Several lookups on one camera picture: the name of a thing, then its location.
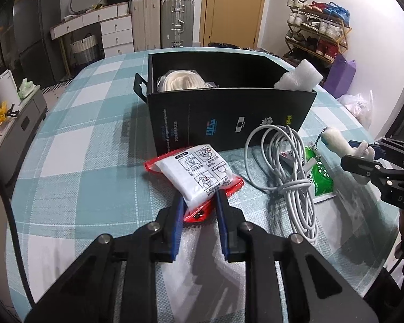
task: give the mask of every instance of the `open black box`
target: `open black box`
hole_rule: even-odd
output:
[[[169,71],[196,71],[217,88],[157,92]],[[287,72],[263,55],[216,51],[150,54],[148,81],[136,74],[134,91],[148,103],[158,155],[177,148],[210,144],[217,151],[242,148],[261,124],[299,130],[316,97],[312,91],[274,89]],[[142,83],[147,95],[142,93]],[[260,143],[262,132],[251,145]]]

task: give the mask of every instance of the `metal bolt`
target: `metal bolt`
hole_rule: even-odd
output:
[[[304,241],[304,238],[302,235],[294,233],[290,236],[290,240],[296,244],[301,244]]]
[[[242,224],[240,224],[239,228],[242,231],[251,231],[253,229],[253,224],[251,222],[243,222]]]
[[[150,231],[158,231],[160,229],[160,225],[157,222],[150,222],[147,227]]]
[[[111,236],[109,234],[101,234],[99,237],[97,237],[97,241],[100,244],[108,244],[111,241]]]

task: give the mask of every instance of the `wooden door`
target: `wooden door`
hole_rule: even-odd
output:
[[[254,48],[262,0],[206,0],[203,46],[230,43]]]

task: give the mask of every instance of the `blue logo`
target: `blue logo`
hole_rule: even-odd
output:
[[[216,129],[217,129],[217,120],[212,119],[206,125],[206,135],[214,136]]]

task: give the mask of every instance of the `blue checkered tablecloth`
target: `blue checkered tablecloth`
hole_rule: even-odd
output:
[[[154,220],[172,200],[170,184],[143,167],[143,162],[155,156],[155,148],[148,107],[134,94],[133,84],[136,72],[147,77],[148,54],[115,56],[82,70],[50,111],[30,147],[12,208],[35,300],[99,234],[119,237],[132,233]],[[286,62],[264,55],[292,69]],[[338,128],[347,140],[371,140],[337,100],[319,86],[316,91],[299,132],[304,142],[314,142],[325,126]],[[323,143],[319,149],[337,196],[316,205],[321,229],[317,249],[363,294],[392,248],[398,210],[381,202],[371,184],[358,185]],[[246,177],[242,149],[221,155],[235,173]],[[266,182],[259,167],[260,148],[254,147],[249,155],[255,178]],[[274,234],[291,234],[284,201],[278,196],[246,183],[229,201],[242,209],[248,221]],[[24,319],[29,304],[9,233],[6,263],[11,298]],[[183,231],[177,260],[157,265],[159,322],[243,322],[244,289],[245,266],[224,261],[215,220],[189,226]]]

